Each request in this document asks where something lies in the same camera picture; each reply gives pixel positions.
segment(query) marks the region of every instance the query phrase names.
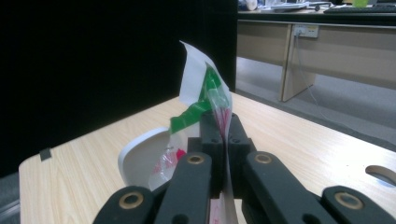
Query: wooden table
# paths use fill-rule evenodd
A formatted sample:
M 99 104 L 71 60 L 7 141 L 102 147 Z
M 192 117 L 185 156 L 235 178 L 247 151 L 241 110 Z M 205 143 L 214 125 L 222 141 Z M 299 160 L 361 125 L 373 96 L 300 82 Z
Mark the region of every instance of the wooden table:
M 118 169 L 122 148 L 138 135 L 169 126 L 187 107 L 177 98 L 53 148 L 20 166 L 22 223 L 92 223 L 106 200 L 125 187 Z M 278 156 L 310 191 L 343 185 L 396 217 L 396 188 L 365 173 L 379 165 L 396 171 L 396 153 L 233 94 L 233 112 L 258 150 Z

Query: plastic bag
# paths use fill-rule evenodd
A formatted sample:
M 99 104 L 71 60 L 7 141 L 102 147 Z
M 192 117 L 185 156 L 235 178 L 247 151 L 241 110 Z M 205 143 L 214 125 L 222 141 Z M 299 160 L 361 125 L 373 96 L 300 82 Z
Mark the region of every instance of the plastic bag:
M 199 137 L 199 120 L 202 113 L 212 110 L 221 136 L 228 135 L 232 114 L 232 98 L 213 62 L 201 51 L 183 43 L 187 60 L 179 99 L 189 108 L 179 117 L 171 118 L 168 146 L 156 163 L 149 178 L 151 190 L 172 178 L 178 159 L 187 152 L 189 137 Z

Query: black curtain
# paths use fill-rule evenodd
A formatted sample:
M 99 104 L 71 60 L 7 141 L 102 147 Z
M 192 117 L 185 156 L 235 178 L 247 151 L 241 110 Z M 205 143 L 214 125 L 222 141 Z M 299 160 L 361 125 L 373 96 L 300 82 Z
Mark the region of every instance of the black curtain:
M 183 40 L 234 90 L 236 1 L 2 3 L 0 176 L 178 95 Z

